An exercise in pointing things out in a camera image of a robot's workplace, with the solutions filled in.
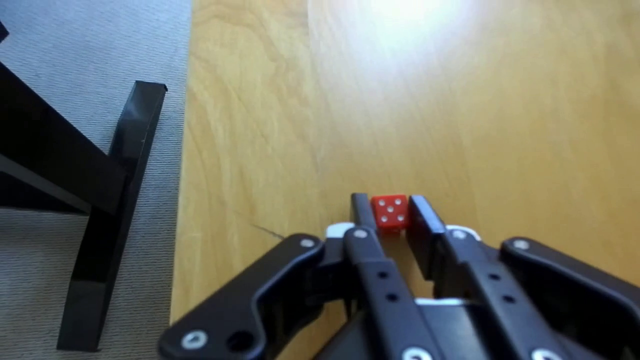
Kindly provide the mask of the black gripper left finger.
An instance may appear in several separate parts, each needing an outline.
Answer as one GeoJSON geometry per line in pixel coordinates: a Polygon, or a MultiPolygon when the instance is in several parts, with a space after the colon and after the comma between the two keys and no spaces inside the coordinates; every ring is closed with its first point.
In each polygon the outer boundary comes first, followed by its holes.
{"type": "Polygon", "coordinates": [[[356,225],[324,240],[292,234],[175,322],[158,340],[165,360],[274,360],[323,308],[348,308],[343,328],[354,357],[440,360],[397,265],[375,233],[367,201],[356,225]]]}

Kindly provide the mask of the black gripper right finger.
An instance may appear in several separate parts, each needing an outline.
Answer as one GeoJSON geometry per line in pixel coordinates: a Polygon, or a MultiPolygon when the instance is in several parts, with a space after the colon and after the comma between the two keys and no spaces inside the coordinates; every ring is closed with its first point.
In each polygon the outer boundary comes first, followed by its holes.
{"type": "Polygon", "coordinates": [[[507,360],[640,360],[640,288],[533,239],[492,248],[408,201],[406,240],[437,299],[484,313],[476,330],[507,360]]]}

